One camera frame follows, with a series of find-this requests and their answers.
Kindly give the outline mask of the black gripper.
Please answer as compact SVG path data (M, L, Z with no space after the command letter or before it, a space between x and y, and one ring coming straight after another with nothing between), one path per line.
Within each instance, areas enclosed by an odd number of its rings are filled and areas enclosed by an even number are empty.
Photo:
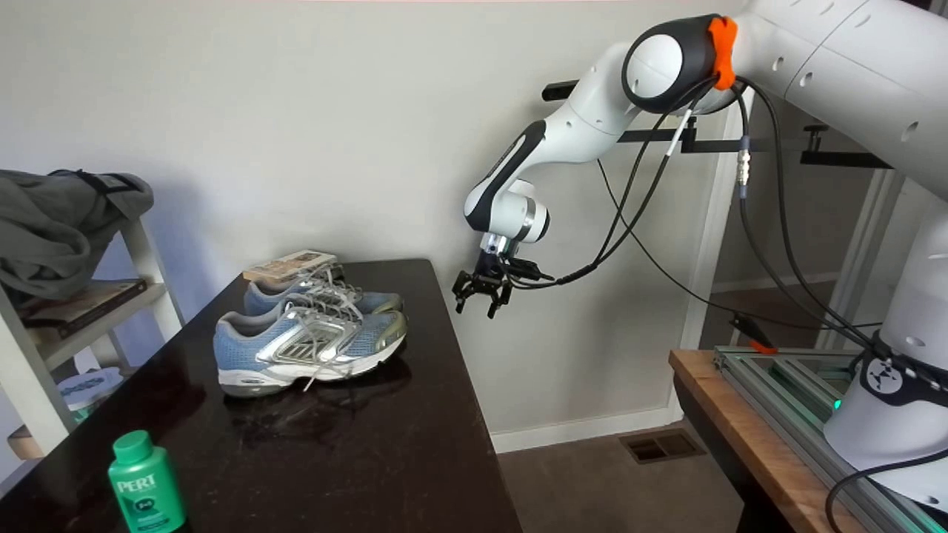
M518 243L512 238L482 234L478 247L478 268L471 274L460 274L453 283L457 312L466 312L466 302L485 292L491 297L485 317L509 306L516 283L539 283L543 274L534 262L518 257Z

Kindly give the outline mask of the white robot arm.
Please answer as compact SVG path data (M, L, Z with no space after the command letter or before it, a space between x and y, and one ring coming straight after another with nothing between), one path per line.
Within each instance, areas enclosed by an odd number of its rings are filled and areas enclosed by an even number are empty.
M718 114L745 89L802 109L847 139L807 145L813 166L891 170L948 200L948 18L909 0L749 0L739 16L663 22L608 47L585 78L552 92L556 109L528 126L466 197L479 234L478 268L453 283L469 300L508 306L552 286L516 250L549 232L521 176L543 164L589 164L659 120ZM948 509L948 217L918 232L887 321L854 364L823 426L826 445L888 491Z

